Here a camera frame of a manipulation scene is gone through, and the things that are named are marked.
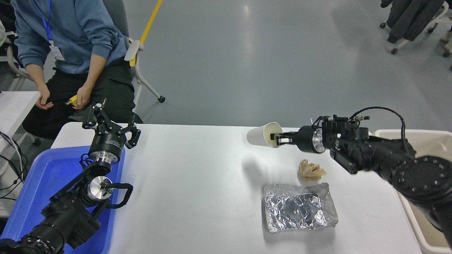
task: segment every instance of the white desk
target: white desk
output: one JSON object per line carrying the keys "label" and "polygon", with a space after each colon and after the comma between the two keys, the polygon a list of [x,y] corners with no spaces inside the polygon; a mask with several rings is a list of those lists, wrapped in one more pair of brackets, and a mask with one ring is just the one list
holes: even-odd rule
{"label": "white desk", "polygon": [[[0,94],[0,132],[12,137],[39,98],[38,91],[2,92]],[[8,143],[0,139],[0,151]]]}
{"label": "white desk", "polygon": [[[0,94],[0,132],[3,132],[9,137],[13,137],[38,98],[38,91],[2,92]],[[23,138],[16,141],[20,144]],[[0,138],[0,152],[3,156],[10,159],[15,153],[15,150],[10,146],[8,148],[8,146],[8,142]],[[8,162],[3,159],[0,159],[0,175],[0,186],[3,188],[8,187],[17,179],[16,173],[8,165]],[[21,188],[22,183],[19,183],[19,186],[8,197],[17,198]],[[0,191],[0,193],[3,196],[10,190]],[[12,200],[2,199],[0,201],[0,216],[9,216],[14,203]]]}
{"label": "white desk", "polygon": [[[122,174],[134,191],[116,211],[110,254],[421,253],[395,190],[375,173],[349,175],[328,153],[251,146],[251,127],[138,126],[142,134],[126,151]],[[93,136],[68,123],[52,148],[90,145]],[[301,159],[327,171],[321,181],[330,184],[339,223],[270,234],[263,188],[299,185]]]}

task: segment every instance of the blue lanyard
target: blue lanyard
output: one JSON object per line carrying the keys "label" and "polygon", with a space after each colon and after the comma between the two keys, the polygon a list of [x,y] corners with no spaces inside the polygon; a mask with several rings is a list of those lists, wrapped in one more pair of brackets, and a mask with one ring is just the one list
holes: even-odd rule
{"label": "blue lanyard", "polygon": [[44,18],[44,12],[41,10],[36,0],[33,0],[33,2],[39,9],[39,11],[42,13],[41,19],[42,23],[44,24],[44,28],[46,29],[47,32],[47,38],[49,39],[49,42],[53,44],[52,34],[50,33],[50,0],[47,0],[47,22],[46,19]]}

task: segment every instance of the yellow object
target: yellow object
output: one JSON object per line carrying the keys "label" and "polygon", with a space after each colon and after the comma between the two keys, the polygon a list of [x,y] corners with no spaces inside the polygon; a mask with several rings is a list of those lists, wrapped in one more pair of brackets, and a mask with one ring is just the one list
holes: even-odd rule
{"label": "yellow object", "polygon": [[66,105],[72,104],[74,107],[77,107],[77,95],[72,96],[68,101],[66,101]]}
{"label": "yellow object", "polygon": [[[141,44],[144,44],[147,34],[149,33],[149,30],[151,29],[152,22],[154,22],[155,16],[157,15],[157,12],[159,11],[161,4],[162,4],[162,0],[158,0],[157,4],[155,5],[154,11],[152,12],[151,17],[149,18],[149,21],[147,22],[147,25],[144,28],[144,32],[141,35],[141,38],[140,38]],[[133,58],[133,60],[130,61],[130,66],[135,66],[135,58]]]}
{"label": "yellow object", "polygon": [[326,172],[320,165],[308,163],[308,160],[302,160],[298,166],[298,175],[302,179],[318,181],[322,178],[322,175],[326,175]]}

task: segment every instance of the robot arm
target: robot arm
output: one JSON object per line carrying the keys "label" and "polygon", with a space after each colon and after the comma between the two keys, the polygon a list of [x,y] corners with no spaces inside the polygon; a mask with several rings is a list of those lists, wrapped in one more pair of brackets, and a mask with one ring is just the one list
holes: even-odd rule
{"label": "robot arm", "polygon": [[401,139],[369,136],[368,129],[360,127],[369,117],[358,114],[372,108],[351,117],[319,117],[297,132],[273,133],[271,139],[279,146],[296,145],[303,152],[329,149],[331,158],[350,174],[375,171],[444,233],[452,249],[452,163],[435,156],[415,158],[416,151],[405,139],[403,118],[397,113],[402,121]]}
{"label": "robot arm", "polygon": [[[85,243],[99,228],[97,221],[104,209],[117,209],[124,206],[133,191],[128,183],[112,183],[107,175],[111,165],[121,159],[124,145],[136,146],[140,130],[131,120],[127,128],[110,121],[103,111],[103,105],[97,104],[90,110],[83,128],[96,131],[89,148],[91,159],[83,171],[60,189],[41,211],[45,219],[19,241],[0,240],[0,253],[4,254],[62,254],[67,243],[76,248]],[[131,132],[127,140],[125,133]],[[119,204],[109,204],[113,189],[126,189],[124,200]],[[89,213],[85,208],[95,207]]]}

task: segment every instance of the blue plastic bin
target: blue plastic bin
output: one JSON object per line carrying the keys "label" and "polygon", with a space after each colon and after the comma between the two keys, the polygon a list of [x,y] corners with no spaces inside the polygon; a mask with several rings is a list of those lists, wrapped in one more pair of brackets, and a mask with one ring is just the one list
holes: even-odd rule
{"label": "blue plastic bin", "polygon": [[[80,156],[88,153],[88,150],[89,146],[49,149],[36,157],[1,238],[18,241],[44,219],[41,210],[50,203],[51,196],[81,173]],[[125,149],[119,163],[112,165],[112,170],[107,175],[114,183],[121,181],[124,154]],[[113,192],[112,200],[113,203],[118,203],[118,190]],[[114,214],[114,210],[105,209],[98,218],[100,229],[75,249],[65,245],[64,253],[106,254],[110,247]]]}

